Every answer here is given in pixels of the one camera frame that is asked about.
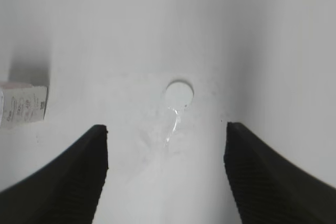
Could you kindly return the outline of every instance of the white table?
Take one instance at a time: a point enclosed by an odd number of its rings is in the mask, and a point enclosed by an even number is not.
[[[45,121],[0,130],[0,189],[105,124],[95,223],[239,223],[229,120],[336,186],[335,17],[334,0],[0,0],[0,80],[50,84]],[[162,159],[178,78],[195,97]]]

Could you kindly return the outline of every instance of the white round tablet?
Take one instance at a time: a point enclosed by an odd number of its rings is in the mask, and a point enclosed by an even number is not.
[[[173,81],[166,89],[165,102],[170,109],[185,109],[191,104],[193,98],[194,90],[185,81]]]

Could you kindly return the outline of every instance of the white background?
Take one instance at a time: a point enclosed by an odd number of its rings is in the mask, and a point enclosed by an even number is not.
[[[44,122],[0,131],[0,189],[105,124],[95,223],[239,223],[227,121],[336,186],[335,17],[335,0],[0,0],[0,80],[50,85]],[[162,158],[178,78],[195,97]]]

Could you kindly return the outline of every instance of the white box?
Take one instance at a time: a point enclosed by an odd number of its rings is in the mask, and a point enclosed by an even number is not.
[[[0,82],[0,128],[42,121],[44,119],[47,87],[31,84]]]

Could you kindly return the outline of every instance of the label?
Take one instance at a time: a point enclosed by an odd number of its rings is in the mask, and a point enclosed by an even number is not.
[[[1,128],[10,129],[16,125],[44,119],[46,87],[6,88],[8,87],[2,86]]]

